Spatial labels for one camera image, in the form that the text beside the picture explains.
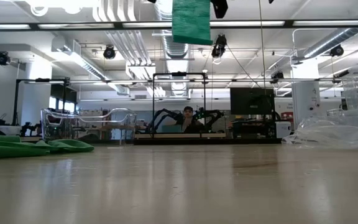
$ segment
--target white ceiling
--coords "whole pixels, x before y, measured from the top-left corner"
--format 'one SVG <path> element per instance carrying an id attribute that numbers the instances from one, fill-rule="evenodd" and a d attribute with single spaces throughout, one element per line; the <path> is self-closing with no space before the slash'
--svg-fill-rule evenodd
<path id="1" fill-rule="evenodd" d="M 229 10 L 224 19 L 260 19 L 259 2 L 258 0 L 227 0 Z M 262 19 L 347 19 L 358 18 L 358 0 L 275 0 L 273 4 L 269 4 L 267 0 L 261 0 L 262 4 Z M 135 12 L 138 19 L 142 21 L 155 20 L 154 5 L 151 3 L 136 1 Z M 32 17 L 29 6 L 25 2 L 7 2 L 0 1 L 0 22 L 87 22 L 93 21 L 91 9 L 83 9 L 80 13 L 75 15 L 67 14 L 63 9 L 50 9 L 47 15 L 43 17 Z M 211 19 L 214 18 L 214 12 L 211 8 Z M 295 36 L 295 47 L 297 49 L 305 49 L 317 43 L 323 37 L 329 35 L 333 30 L 302 30 L 298 31 Z M 164 71 L 164 61 L 161 61 L 161 41 L 160 37 L 152 37 L 153 32 L 159 30 L 143 30 L 142 36 L 144 42 L 149 50 L 152 60 L 157 64 L 157 71 Z M 276 54 L 285 54 L 293 48 L 292 30 L 285 29 L 264 29 L 264 47 L 265 58 L 260 49 L 262 47 L 261 30 L 245 30 L 245 29 L 225 29 L 212 30 L 211 39 L 224 33 L 227 38 L 229 47 L 232 49 L 236 58 L 238 58 L 241 65 L 247 70 L 253 78 L 258 77 L 264 71 L 276 62 L 280 57 L 272 56 L 272 51 Z M 58 72 L 54 70 L 55 76 L 71 75 L 72 79 L 77 79 L 79 76 L 88 77 L 87 72 L 72 62 L 59 61 L 53 53 L 51 53 L 51 42 L 56 35 L 64 35 L 66 37 L 76 39 L 82 43 L 82 53 L 88 58 L 100 58 L 99 60 L 91 59 L 103 70 L 115 70 L 113 78 L 126 79 L 123 72 L 125 70 L 125 61 L 123 60 L 104 60 L 103 54 L 92 54 L 92 49 L 101 50 L 107 44 L 110 44 L 109 39 L 102 31 L 92 32 L 0 32 L 0 44 L 29 44 L 41 52 L 45 53 L 51 58 L 58 60 L 56 64 L 65 70 L 65 72 Z M 345 49 L 345 55 L 358 49 L 358 35 L 344 42 L 342 46 Z M 210 46 L 192 46 L 194 60 L 190 61 L 189 72 L 200 72 L 202 69 L 207 69 L 210 75 L 214 78 L 245 78 L 246 75 L 234 60 L 233 55 L 229 50 L 224 54 L 221 64 L 213 65 L 211 57 L 207 60 L 198 52 L 198 49 L 204 49 L 204 54 L 208 54 Z M 321 60 L 320 75 L 325 77 L 332 74 L 332 72 L 339 71 L 343 68 L 351 67 L 358 64 L 358 54 L 329 65 L 331 59 L 327 58 L 328 62 Z M 283 68 L 285 75 L 289 75 L 289 68 Z M 104 90 L 100 86 L 88 85 L 87 90 Z"/>

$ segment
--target pillar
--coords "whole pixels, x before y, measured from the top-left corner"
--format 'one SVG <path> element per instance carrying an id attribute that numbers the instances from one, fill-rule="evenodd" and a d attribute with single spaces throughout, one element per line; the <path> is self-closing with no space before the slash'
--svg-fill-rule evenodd
<path id="1" fill-rule="evenodd" d="M 52 64 L 46 60 L 27 63 L 24 79 L 52 78 Z M 49 107 L 50 85 L 48 84 L 21 84 L 22 107 L 21 125 L 31 122 L 35 125 L 40 122 L 40 111 Z"/>
<path id="2" fill-rule="evenodd" d="M 292 78 L 319 78 L 318 63 L 315 58 L 293 65 Z M 297 82 L 292 85 L 292 100 L 295 128 L 305 118 L 321 116 L 319 82 Z"/>

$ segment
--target computer screen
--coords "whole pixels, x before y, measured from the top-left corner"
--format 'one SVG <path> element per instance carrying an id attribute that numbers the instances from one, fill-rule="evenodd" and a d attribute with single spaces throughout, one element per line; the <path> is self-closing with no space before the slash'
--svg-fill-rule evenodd
<path id="1" fill-rule="evenodd" d="M 231 88 L 230 106 L 231 114 L 272 114 L 273 89 Z"/>

